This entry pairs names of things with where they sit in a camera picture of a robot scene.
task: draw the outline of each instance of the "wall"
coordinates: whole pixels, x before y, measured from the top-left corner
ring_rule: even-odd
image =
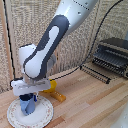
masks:
[[[0,93],[10,90],[13,79],[4,3],[0,0]]]
[[[58,5],[59,0],[6,1],[16,77],[21,77],[18,48],[38,44]],[[97,7],[98,4],[84,23],[60,42],[55,50],[58,59],[51,75],[78,66],[84,60]]]

